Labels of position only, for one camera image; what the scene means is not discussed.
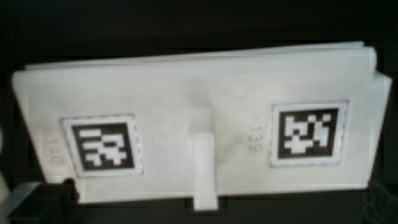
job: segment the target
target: dark surface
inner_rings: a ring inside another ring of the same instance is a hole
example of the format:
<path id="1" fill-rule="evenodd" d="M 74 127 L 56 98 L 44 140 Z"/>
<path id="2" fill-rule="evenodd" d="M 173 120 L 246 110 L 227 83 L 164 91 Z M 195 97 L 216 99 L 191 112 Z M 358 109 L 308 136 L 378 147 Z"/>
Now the dark surface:
<path id="1" fill-rule="evenodd" d="M 365 40 L 379 70 L 398 77 L 398 2 L 0 1 L 0 157 L 10 186 L 44 180 L 12 92 L 12 74 L 38 62 L 180 54 Z M 392 92 L 374 179 L 398 183 L 398 91 Z M 365 191 L 223 198 L 212 216 L 187 200 L 81 206 L 83 223 L 360 223 Z"/>

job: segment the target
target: black background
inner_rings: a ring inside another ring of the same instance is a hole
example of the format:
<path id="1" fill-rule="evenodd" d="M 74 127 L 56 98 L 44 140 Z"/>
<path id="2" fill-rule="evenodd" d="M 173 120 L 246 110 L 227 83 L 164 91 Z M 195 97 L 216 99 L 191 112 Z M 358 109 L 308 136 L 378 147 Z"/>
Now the black background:
<path id="1" fill-rule="evenodd" d="M 363 40 L 379 71 L 398 77 L 398 2 L 347 0 L 3 0 L 3 170 L 10 186 L 44 180 L 12 91 L 12 74 L 38 62 L 180 54 Z M 394 85 L 374 180 L 398 184 L 398 99 Z M 360 223 L 367 191 L 221 198 L 212 215 L 191 199 L 81 206 L 83 223 Z"/>

